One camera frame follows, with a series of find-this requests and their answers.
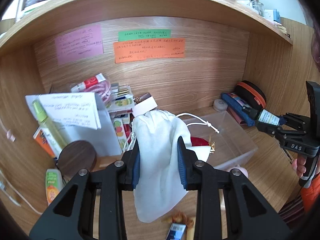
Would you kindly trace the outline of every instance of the human hand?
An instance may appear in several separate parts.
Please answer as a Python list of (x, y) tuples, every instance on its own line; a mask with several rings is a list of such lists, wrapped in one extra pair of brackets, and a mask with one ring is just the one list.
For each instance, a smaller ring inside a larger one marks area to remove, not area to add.
[[(301, 178), (303, 176), (303, 173), (306, 172), (306, 168), (305, 165), (306, 164), (306, 159), (298, 154), (298, 158), (294, 160), (294, 162), (292, 163), (292, 168), (297, 172), (297, 175), (299, 178)], [(320, 173), (320, 159), (318, 161), (318, 166), (316, 168), (316, 173), (315, 175), (317, 175), (318, 173)]]

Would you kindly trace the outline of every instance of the small bottle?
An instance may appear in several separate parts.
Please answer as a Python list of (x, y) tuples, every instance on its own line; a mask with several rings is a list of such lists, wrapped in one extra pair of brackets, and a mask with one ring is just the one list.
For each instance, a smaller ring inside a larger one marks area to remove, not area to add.
[(244, 106), (242, 107), (242, 111), (245, 112), (253, 120), (258, 120), (259, 122), (264, 122), (272, 125), (279, 125), (280, 118), (265, 109), (258, 111), (256, 109)]
[(228, 108), (228, 104), (222, 99), (215, 99), (213, 101), (213, 109), (218, 112), (226, 111)]
[(41, 103), (38, 100), (32, 102), (32, 105), (36, 111), (38, 123), (44, 133), (46, 139), (50, 142), (50, 146), (53, 148), (53, 152), (59, 157), (62, 149), (67, 146), (67, 143), (59, 133), (58, 129), (48, 117), (47, 113), (43, 109)]
[(61, 172), (57, 169), (47, 169), (45, 174), (45, 189), (48, 206), (63, 188)]

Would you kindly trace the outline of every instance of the red and white tube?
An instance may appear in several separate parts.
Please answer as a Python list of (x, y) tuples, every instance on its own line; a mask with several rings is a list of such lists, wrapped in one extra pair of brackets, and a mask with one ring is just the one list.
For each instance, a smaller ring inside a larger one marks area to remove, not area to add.
[(83, 92), (85, 89), (92, 87), (102, 81), (105, 81), (106, 78), (100, 73), (94, 77), (88, 78), (87, 80), (77, 84), (73, 88), (71, 88), (72, 93)]

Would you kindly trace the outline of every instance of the white cable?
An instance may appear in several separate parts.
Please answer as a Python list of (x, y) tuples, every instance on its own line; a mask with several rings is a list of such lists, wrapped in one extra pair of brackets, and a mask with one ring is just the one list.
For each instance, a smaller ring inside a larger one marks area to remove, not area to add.
[(14, 142), (14, 140), (16, 139), (14, 137), (14, 135), (11, 133), (11, 130), (9, 129), (9, 131), (4, 127), (4, 124), (0, 118), (0, 125), (2, 127), (2, 129), (4, 130), (4, 132), (7, 134), (7, 139), (11, 140), (12, 142)]
[(176, 115), (176, 117), (180, 117), (180, 116), (182, 116), (182, 115), (190, 115), (190, 116), (192, 116), (192, 117), (194, 117), (194, 118), (198, 118), (198, 119), (202, 122), (202, 123), (199, 123), (199, 122), (188, 123), (187, 126), (193, 125), (193, 124), (206, 125), (206, 126), (208, 126), (208, 127), (211, 127), (213, 130), (215, 130), (216, 133), (219, 133), (219, 131), (218, 131), (217, 128), (215, 128), (214, 126), (212, 126), (212, 124), (209, 123), (208, 121), (205, 121), (205, 120), (201, 119), (199, 116), (196, 116), (196, 115), (194, 115), (194, 114), (189, 114), (189, 113), (182, 113), (182, 114)]
[(2, 190), (2, 192), (14, 203), (16, 204), (18, 207), (21, 207), (21, 204), (18, 203), (13, 197), (11, 197), (6, 191), (5, 191), (5, 185), (2, 181), (0, 181), (0, 189)]
[(125, 149), (126, 149), (126, 146), (127, 146), (127, 144), (128, 144), (128, 141), (129, 141), (130, 138), (131, 138), (131, 134), (132, 134), (132, 132), (129, 134), (129, 136), (128, 136), (127, 139), (125, 140), (125, 143), (124, 143), (124, 146), (123, 146), (123, 149), (122, 149), (122, 153), (125, 152)]
[(7, 178), (3, 175), (3, 173), (2, 173), (1, 170), (0, 170), (0, 174), (1, 174), (1, 176), (7, 181), (8, 185), (15, 191), (15, 193), (17, 193), (17, 194), (28, 204), (28, 206), (29, 206), (34, 212), (36, 212), (36, 213), (39, 214), (39, 215), (42, 215), (41, 212), (39, 212), (38, 210), (36, 210), (36, 209), (29, 203), (29, 201), (26, 200), (26, 199), (24, 198), (24, 196), (22, 196), (22, 195), (20, 194), (20, 192), (19, 192), (18, 190), (16, 190), (16, 189), (11, 185), (11, 183), (10, 183), (10, 182), (7, 180)]
[(136, 134), (133, 132), (131, 134), (131, 142), (130, 142), (127, 150), (129, 150), (129, 151), (132, 150), (135, 142), (136, 142)]

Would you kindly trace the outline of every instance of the orange box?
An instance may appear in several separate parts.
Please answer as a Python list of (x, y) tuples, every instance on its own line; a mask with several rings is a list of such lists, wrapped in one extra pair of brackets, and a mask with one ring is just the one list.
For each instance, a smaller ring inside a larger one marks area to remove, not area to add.
[(52, 151), (50, 145), (48, 144), (47, 139), (44, 136), (41, 128), (39, 127), (36, 133), (33, 135), (33, 138), (36, 140), (38, 144), (50, 155), (50, 157), (55, 158), (56, 155)]
[(185, 38), (155, 38), (113, 43), (115, 62), (132, 62), (148, 58), (184, 58)]

